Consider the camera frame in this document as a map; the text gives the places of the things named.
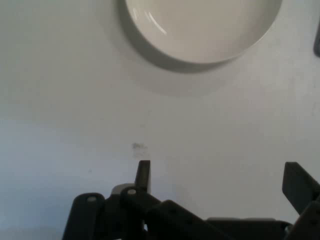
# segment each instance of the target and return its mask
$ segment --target screw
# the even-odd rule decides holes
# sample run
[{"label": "screw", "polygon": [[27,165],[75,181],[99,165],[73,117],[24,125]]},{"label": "screw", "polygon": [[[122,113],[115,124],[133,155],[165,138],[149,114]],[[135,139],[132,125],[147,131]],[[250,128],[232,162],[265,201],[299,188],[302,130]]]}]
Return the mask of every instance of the screw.
[{"label": "screw", "polygon": [[286,227],[285,227],[285,229],[284,229],[285,234],[287,234],[287,235],[288,235],[288,234],[290,233],[291,229],[292,229],[292,225],[288,225],[288,226],[286,226]]},{"label": "screw", "polygon": [[135,195],[137,193],[137,191],[135,189],[130,189],[127,192],[129,195]]},{"label": "screw", "polygon": [[86,199],[86,201],[88,203],[92,203],[92,202],[95,202],[97,200],[97,197],[96,196],[90,196]]}]

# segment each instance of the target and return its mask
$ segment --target black object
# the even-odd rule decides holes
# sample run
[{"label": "black object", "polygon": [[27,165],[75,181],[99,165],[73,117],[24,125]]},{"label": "black object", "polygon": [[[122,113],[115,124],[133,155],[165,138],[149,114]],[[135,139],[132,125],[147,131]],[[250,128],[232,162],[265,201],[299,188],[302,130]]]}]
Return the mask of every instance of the black object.
[{"label": "black object", "polygon": [[314,53],[320,57],[320,23],[318,27],[318,32],[316,34],[315,42],[314,42]]},{"label": "black object", "polygon": [[282,184],[300,214],[294,225],[267,218],[202,220],[149,189],[150,161],[144,160],[135,182],[116,186],[109,198],[76,197],[63,240],[320,240],[320,185],[296,162],[285,164]]}]

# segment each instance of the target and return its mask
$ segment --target black metal bracket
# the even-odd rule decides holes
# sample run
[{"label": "black metal bracket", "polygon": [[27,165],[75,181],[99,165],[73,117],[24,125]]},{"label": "black metal bracket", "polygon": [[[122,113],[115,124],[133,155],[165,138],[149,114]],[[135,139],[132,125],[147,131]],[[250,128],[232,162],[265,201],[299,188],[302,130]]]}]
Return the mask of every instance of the black metal bracket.
[{"label": "black metal bracket", "polygon": [[140,161],[134,183],[75,198],[63,240],[319,240],[320,185],[296,162],[287,162],[282,191],[300,214],[294,225],[274,219],[202,220],[173,201],[149,194],[150,161]]}]

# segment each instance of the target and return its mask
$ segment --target small stain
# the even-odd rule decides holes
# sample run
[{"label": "small stain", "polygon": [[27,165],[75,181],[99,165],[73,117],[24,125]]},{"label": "small stain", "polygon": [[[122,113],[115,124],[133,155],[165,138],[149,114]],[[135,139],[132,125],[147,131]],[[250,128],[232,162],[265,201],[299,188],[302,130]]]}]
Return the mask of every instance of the small stain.
[{"label": "small stain", "polygon": [[149,160],[148,147],[144,143],[132,143],[133,157],[137,160]]}]

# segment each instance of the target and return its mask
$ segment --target white bowl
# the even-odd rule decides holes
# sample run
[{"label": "white bowl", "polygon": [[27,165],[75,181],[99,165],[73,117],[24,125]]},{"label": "white bowl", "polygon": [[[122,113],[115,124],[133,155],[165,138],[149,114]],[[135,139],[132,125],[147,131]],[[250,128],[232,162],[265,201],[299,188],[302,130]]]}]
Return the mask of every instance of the white bowl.
[{"label": "white bowl", "polygon": [[234,58],[258,42],[282,0],[126,0],[147,41],[184,62],[211,64]]}]

